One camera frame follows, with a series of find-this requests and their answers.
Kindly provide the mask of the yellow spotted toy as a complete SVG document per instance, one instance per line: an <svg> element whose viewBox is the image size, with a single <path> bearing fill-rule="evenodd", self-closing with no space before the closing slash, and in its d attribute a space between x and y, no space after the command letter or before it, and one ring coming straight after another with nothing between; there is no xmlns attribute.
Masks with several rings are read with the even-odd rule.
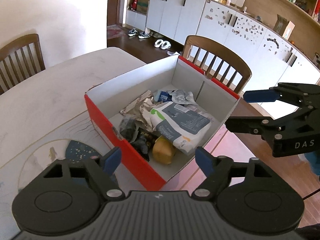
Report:
<svg viewBox="0 0 320 240"><path fill-rule="evenodd" d="M175 152L176 150L173 144L163 136L160 136L155 141L152 149L152 155L155 161L165 165L172 163Z"/></svg>

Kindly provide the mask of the red white cardboard box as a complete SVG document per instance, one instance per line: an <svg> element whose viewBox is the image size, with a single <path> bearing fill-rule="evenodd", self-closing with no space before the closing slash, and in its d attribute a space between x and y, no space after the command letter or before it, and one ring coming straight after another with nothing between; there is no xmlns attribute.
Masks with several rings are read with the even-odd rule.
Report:
<svg viewBox="0 0 320 240"><path fill-rule="evenodd" d="M149 96L161 91L191 92L195 104L173 101L146 108ZM155 61L108 80L85 93L89 116L107 143L122 151L121 161L148 191L160 190L193 159L230 116L239 101L216 79L181 56ZM121 135L120 122L130 110L145 109L148 123L177 150L170 164L145 160Z"/></svg>

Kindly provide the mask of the left sneaker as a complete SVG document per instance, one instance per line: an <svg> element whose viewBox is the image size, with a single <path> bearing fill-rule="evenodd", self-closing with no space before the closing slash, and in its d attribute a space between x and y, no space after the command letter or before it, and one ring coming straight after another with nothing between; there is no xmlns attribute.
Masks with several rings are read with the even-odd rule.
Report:
<svg viewBox="0 0 320 240"><path fill-rule="evenodd" d="M133 28L127 34L129 37L134 37L134 36L139 35L139 31L137 29Z"/></svg>

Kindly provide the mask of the right sneaker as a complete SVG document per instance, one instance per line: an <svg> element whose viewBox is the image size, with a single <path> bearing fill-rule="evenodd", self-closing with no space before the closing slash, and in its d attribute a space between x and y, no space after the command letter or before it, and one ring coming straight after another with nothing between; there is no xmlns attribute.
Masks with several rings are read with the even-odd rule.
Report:
<svg viewBox="0 0 320 240"><path fill-rule="evenodd" d="M149 33L144 32L144 31L138 34L139 39L146 39L146 38L150 38L150 37L151 37L151 35Z"/></svg>

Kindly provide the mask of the cardboard box on counter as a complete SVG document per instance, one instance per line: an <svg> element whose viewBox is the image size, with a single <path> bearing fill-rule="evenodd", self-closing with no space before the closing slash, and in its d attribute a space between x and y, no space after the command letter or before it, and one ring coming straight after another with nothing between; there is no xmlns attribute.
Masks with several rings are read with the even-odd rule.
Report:
<svg viewBox="0 0 320 240"><path fill-rule="evenodd" d="M277 21L274 25L273 31L280 35L282 38L288 40L295 28L295 24L280 15L277 15Z"/></svg>

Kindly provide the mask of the clear printed wrapper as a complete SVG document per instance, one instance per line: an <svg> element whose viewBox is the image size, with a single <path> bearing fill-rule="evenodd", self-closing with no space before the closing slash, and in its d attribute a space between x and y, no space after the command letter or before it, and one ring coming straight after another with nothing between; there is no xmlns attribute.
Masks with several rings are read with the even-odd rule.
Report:
<svg viewBox="0 0 320 240"><path fill-rule="evenodd" d="M180 105L195 105L194 96L192 92L186 92L181 89L168 90L167 93L171 96L174 103Z"/></svg>

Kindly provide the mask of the wooden chair by wall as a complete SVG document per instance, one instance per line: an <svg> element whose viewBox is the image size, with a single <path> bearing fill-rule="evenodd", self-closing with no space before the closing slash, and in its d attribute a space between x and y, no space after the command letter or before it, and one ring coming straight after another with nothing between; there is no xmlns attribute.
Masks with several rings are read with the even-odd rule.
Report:
<svg viewBox="0 0 320 240"><path fill-rule="evenodd" d="M1 48L1 94L45 70L38 34L19 37Z"/></svg>

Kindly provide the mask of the cardboard box in shelf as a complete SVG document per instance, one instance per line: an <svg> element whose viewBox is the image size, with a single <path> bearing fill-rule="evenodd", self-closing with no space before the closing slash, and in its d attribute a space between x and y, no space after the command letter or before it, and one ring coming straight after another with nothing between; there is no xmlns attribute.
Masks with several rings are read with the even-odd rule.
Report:
<svg viewBox="0 0 320 240"><path fill-rule="evenodd" d="M149 6L149 0L137 0L137 11L143 14L147 14Z"/></svg>

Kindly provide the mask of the blue white snack packet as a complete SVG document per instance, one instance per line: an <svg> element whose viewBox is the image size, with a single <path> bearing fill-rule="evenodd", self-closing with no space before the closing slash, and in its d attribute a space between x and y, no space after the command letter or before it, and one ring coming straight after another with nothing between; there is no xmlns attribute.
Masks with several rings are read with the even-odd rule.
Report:
<svg viewBox="0 0 320 240"><path fill-rule="evenodd" d="M172 101L172 96L167 91L157 90L153 94L153 99L154 99L154 102L161 102L161 103L170 102Z"/></svg>

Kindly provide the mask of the white wall cabinets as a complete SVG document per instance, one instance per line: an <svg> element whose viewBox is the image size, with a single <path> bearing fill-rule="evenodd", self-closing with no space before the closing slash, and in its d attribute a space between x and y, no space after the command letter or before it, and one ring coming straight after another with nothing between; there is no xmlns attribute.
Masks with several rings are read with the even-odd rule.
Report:
<svg viewBox="0 0 320 240"><path fill-rule="evenodd" d="M240 56L252 77L245 90L267 89L279 82L316 83L319 70L274 31L219 2L149 0L147 14L130 9L126 25L150 28L180 44L187 36L214 40Z"/></svg>

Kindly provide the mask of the white grey green pouch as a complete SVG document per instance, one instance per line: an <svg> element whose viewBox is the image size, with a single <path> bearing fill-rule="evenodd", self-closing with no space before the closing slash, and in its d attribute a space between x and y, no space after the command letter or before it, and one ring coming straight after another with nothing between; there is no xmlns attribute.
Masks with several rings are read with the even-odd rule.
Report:
<svg viewBox="0 0 320 240"><path fill-rule="evenodd" d="M153 107L151 122L157 132L185 155L194 153L212 126L207 117L174 102Z"/></svg>

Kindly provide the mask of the black snack packet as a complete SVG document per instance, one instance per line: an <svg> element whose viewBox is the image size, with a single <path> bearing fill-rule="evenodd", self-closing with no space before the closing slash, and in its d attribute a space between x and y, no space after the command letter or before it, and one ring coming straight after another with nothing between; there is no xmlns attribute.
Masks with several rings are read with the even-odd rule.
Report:
<svg viewBox="0 0 320 240"><path fill-rule="evenodd" d="M119 132L138 154L147 162L150 161L149 153L153 149L157 136L138 126L133 115L125 115L120 122Z"/></svg>

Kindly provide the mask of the blue patterned table mat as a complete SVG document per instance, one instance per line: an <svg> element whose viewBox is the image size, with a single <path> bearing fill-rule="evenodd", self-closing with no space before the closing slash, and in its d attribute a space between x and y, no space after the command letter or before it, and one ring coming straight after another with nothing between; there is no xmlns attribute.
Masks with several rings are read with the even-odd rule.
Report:
<svg viewBox="0 0 320 240"><path fill-rule="evenodd" d="M53 161L65 159L72 140L92 147L100 155L110 150L85 111L34 142L1 167L1 239L11 239L19 233L11 212L15 196Z"/></svg>

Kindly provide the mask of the crumpled silver foil bag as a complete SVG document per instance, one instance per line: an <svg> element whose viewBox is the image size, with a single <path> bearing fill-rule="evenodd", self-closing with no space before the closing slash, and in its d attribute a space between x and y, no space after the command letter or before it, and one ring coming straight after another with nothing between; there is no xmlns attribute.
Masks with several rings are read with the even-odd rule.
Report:
<svg viewBox="0 0 320 240"><path fill-rule="evenodd" d="M121 109L120 114L123 116L129 115L136 121L141 122L148 132L154 132L155 127L151 122L151 110L159 104L159 102L154 100L153 92L147 90L126 107Z"/></svg>

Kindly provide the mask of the white slippers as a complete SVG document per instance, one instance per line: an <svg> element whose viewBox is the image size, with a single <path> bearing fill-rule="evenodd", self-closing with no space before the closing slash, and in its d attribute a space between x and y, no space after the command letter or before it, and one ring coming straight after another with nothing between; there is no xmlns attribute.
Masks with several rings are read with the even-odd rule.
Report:
<svg viewBox="0 0 320 240"><path fill-rule="evenodd" d="M160 48L161 50L167 50L171 48L171 43L169 41L165 41L163 39L158 39L154 43L155 48Z"/></svg>

